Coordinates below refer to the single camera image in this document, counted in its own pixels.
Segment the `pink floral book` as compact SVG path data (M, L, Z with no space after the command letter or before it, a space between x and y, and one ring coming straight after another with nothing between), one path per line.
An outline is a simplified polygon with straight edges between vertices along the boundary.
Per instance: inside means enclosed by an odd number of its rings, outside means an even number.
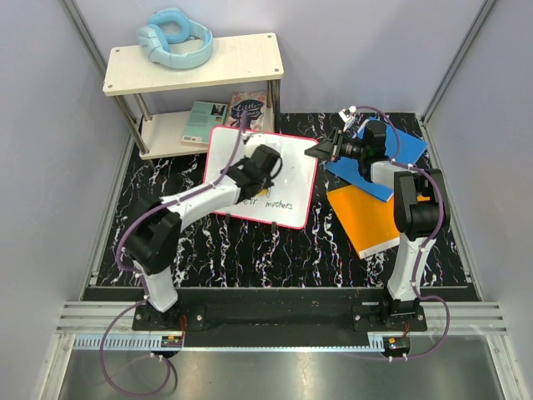
M267 110L267 92L234 92L229 102L226 125L239 128L242 114L247 115L247 129L262 131Z

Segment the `light blue headphones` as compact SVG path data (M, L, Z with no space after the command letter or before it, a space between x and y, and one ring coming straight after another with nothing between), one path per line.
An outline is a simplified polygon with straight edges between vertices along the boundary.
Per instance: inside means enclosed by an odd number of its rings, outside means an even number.
M192 40L200 40L202 46L190 52L172 52L171 45ZM153 13L147 25L138 28L137 41L150 62L174 70L198 68L213 54L212 31L176 7Z

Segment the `white two tier shelf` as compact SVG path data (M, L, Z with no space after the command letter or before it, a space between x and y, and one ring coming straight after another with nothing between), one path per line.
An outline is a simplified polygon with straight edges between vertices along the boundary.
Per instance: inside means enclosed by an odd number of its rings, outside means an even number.
M205 152L203 146L182 143L193 102L222 103L238 90L267 90L264 128L279 132L283 76L276 34L267 32L217 37L212 58L186 71L150 62L138 45L115 47L109 55L103 92L117 100L136 101L140 121L133 135L140 158L149 160Z

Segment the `blue notebook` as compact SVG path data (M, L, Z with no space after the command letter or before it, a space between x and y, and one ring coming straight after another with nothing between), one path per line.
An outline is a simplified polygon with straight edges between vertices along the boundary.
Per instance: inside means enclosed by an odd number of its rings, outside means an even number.
M426 150L426 143L417 137L394 129L386 123L386 158L369 165L372 182L366 180L359 172L360 163L357 160L342 157L336 162L328 162L326 170L351 185L360 188L374 198L387 203L393 196L394 173L401 170L391 165L392 157L397 153L393 162L403 165L414 165Z

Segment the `orange notebook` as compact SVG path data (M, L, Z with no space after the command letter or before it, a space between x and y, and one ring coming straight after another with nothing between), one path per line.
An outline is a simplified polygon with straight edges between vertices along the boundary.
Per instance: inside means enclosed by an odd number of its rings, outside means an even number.
M400 185L388 202L354 186L331 191L327 198L360 259L398 246L396 260L412 263L441 216L436 195L429 188L417 192L411 182Z

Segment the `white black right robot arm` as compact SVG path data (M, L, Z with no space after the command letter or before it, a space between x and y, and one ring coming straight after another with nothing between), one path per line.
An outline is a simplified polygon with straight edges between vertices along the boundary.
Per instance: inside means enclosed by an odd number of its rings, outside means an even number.
M443 173L438 168L423 169L399 162L386 154L386 130L391 128L396 150L401 140L389 119L368 119L361 136L348 137L342 130L309 147L304 154L336 163L342 158L357 161L358 173L369 183L393 191L393 218L400 233L395 266L387 283L386 295L378 309L379 323L397 330L408 316L416 314L421 301L421 273L439 232L449 227L449 198Z

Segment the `pink framed whiteboard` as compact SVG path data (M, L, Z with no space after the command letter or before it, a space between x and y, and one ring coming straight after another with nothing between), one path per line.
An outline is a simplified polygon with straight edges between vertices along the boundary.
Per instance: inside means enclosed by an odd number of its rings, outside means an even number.
M212 129L207 150L204 182L214 180L227 165L232 154L239 128L216 126ZM266 144L281 154L282 169L273 179L270 197L255 196L250 200L224 207L214 213L236 214L276 222L278 226L300 230L306 226L311 195L316 177L317 159L308 157L304 151L316 144L314 138L297 137L271 132L247 131L252 144Z

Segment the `aluminium rail frame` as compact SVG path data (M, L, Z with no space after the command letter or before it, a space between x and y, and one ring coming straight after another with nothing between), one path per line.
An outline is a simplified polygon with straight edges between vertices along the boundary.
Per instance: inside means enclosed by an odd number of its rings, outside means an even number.
M426 304L424 332L388 360L388 332L355 330L348 306L205 307L164 347L126 302L63 309L41 399L529 399L493 302ZM165 349L167 360L150 351Z

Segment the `left controller board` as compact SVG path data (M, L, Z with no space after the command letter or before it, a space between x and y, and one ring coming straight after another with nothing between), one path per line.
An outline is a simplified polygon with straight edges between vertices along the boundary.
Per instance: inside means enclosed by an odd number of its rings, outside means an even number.
M183 337L176 335L162 336L161 346L165 348L180 348L183 346Z

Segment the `right controller board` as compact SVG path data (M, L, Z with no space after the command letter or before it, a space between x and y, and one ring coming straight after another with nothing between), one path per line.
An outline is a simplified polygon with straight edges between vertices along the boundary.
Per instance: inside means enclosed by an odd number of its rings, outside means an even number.
M411 347L411 340L408 337L387 337L385 340L385 349L400 350Z

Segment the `controller board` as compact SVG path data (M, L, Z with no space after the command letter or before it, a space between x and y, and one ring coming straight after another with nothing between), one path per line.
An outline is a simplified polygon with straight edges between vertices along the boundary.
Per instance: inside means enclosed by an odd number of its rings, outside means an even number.
M183 337L176 335L162 336L161 346L165 348L180 348L183 346Z
M385 340L385 349L400 350L411 347L411 340L408 337L387 337Z

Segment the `yellow foam whiteboard eraser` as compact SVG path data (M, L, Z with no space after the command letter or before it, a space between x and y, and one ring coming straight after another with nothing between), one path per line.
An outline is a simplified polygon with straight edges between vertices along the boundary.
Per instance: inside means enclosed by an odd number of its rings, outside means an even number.
M271 189L270 188L264 188L257 194L257 196L259 198L269 198L271 196Z

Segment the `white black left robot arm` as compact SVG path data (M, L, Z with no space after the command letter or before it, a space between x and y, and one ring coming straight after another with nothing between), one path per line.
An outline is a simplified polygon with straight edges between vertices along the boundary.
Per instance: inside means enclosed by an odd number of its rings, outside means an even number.
M142 281L145 303L152 305L151 320L163 330L174 328L180 318L171 263L183 231L210 213L250 200L271 188L283 163L281 154L261 144L252 154L230 159L210 182L185 192L142 204L145 211L122 235L115 254L121 270L132 271Z

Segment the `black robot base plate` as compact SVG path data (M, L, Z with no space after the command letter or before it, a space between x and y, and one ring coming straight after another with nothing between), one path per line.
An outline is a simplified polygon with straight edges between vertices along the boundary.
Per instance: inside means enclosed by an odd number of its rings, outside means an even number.
M384 288L183 288L165 313L152 305L136 308L135 331L170 331L184 327L202 332L220 326L332 325L357 332L427 330L421 304L415 315L383 317Z

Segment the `teal paperback book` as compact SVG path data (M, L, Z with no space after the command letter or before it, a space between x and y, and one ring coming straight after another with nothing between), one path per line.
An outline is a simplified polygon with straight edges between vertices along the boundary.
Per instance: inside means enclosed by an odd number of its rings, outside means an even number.
M192 105L181 143L204 147L209 144L212 129L226 121L228 105L219 102L195 101Z

